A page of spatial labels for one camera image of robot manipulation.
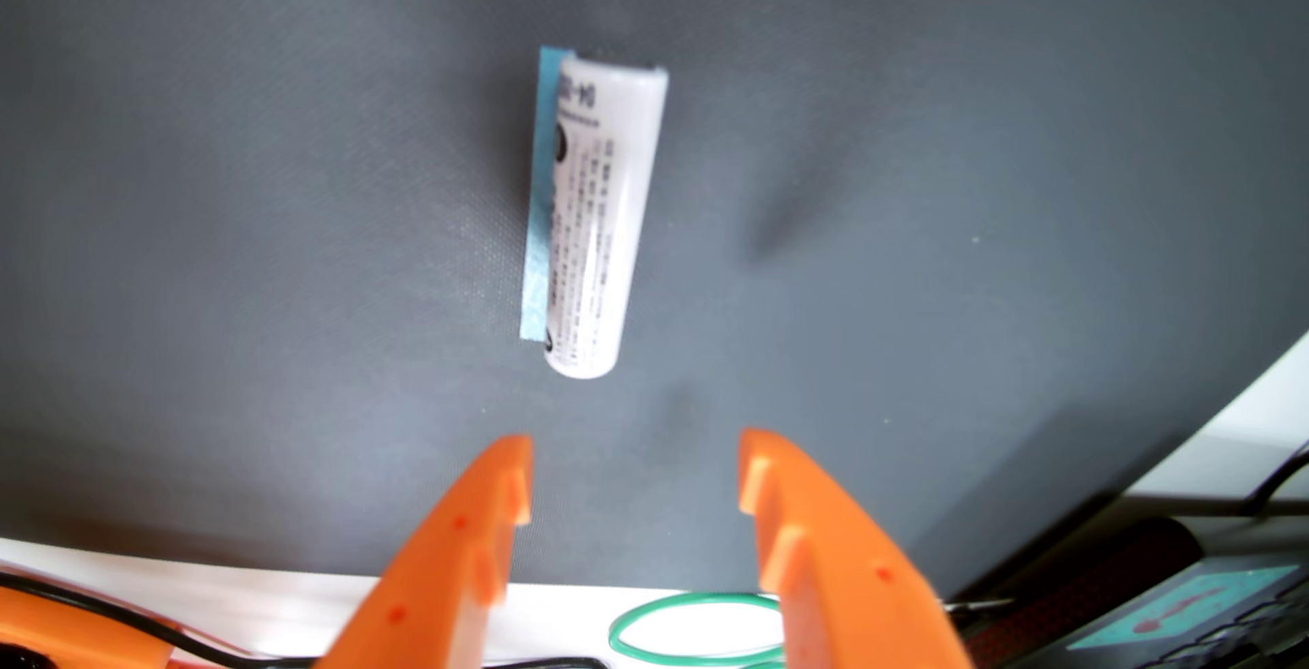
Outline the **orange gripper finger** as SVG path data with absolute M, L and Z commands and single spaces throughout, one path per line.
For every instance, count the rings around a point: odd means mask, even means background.
M 500 437 L 445 491 L 317 665 L 480 668 L 530 508 L 531 439 Z
M 929 581 L 801 446 L 744 429 L 738 494 L 788 668 L 973 668 Z

